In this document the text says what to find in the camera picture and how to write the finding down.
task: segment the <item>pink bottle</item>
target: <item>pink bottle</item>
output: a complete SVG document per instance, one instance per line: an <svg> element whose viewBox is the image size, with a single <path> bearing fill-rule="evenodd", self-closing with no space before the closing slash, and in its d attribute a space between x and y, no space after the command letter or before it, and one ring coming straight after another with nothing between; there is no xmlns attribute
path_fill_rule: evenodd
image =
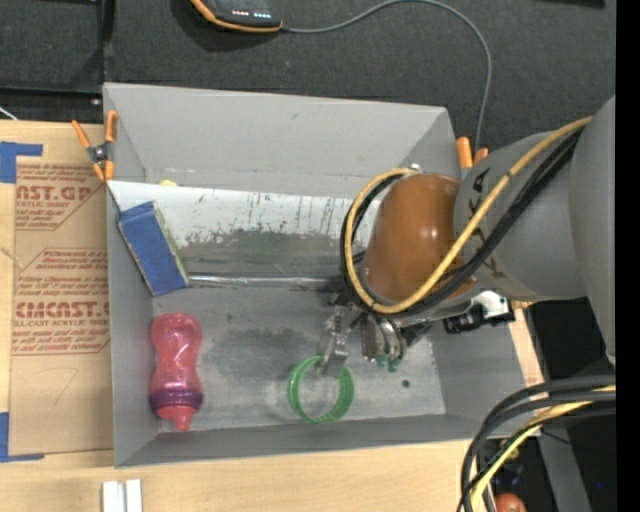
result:
<svg viewBox="0 0 640 512"><path fill-rule="evenodd" d="M160 356L149 387L151 408L181 432L189 430L191 416L202 405L202 384L196 373L201 341L200 324L187 313L165 313L151 325L151 342Z"/></svg>

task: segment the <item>green bracelet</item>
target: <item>green bracelet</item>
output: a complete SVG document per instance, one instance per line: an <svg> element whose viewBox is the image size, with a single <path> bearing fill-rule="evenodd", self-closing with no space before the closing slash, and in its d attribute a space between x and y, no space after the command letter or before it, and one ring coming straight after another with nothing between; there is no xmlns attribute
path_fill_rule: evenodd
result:
<svg viewBox="0 0 640 512"><path fill-rule="evenodd" d="M346 414L349 407L351 407L351 402L353 401L355 391L353 378L351 377L351 372L349 372L347 367L343 366L338 374L338 384L340 388L338 390L338 399L336 400L333 408L328 413L315 418L308 416L304 412L299 396L300 382L307 370L321 362L322 359L322 356L312 356L305 359L293 369L289 376L289 404L296 414L308 423L332 423L337 421Z"/></svg>

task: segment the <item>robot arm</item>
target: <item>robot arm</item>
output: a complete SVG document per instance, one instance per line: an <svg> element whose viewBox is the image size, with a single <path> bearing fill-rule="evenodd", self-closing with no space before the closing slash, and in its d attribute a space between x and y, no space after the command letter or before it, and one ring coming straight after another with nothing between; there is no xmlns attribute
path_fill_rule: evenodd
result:
<svg viewBox="0 0 640 512"><path fill-rule="evenodd" d="M513 301L586 296L615 364L614 152L615 97L593 117L489 154L462 181L413 169L373 180L345 219L343 264L353 307L386 326L380 350L393 346L385 331L401 358L416 326L443 320L460 332L512 319ZM385 189L354 258L359 219Z"/></svg>

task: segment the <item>orange clip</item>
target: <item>orange clip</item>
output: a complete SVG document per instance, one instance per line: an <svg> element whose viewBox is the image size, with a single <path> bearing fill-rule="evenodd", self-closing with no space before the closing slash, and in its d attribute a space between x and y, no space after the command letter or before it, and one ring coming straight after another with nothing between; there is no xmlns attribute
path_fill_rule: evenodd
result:
<svg viewBox="0 0 640 512"><path fill-rule="evenodd" d="M76 135L82 144L82 147L87 150L89 157L93 162L93 170L95 171L100 181L111 180L114 175L114 164L109 159L109 151L111 145L115 143L117 136L117 122L118 114L115 110L110 110L107 114L107 122L105 128L104 143L100 146L92 146L89 142L87 134L77 121L71 121L71 125L76 131Z"/></svg>
<svg viewBox="0 0 640 512"><path fill-rule="evenodd" d="M473 158L471 156L471 143L467 137L458 137L456 139L456 149L458 150L458 160L461 169L468 169L473 166Z"/></svg>

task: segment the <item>blue sponge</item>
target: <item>blue sponge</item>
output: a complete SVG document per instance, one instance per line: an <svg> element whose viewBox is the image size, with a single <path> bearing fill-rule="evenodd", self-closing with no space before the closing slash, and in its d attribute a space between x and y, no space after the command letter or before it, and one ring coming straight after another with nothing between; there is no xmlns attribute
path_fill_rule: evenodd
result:
<svg viewBox="0 0 640 512"><path fill-rule="evenodd" d="M121 211L117 222L153 296L188 286L184 262L155 201Z"/></svg>

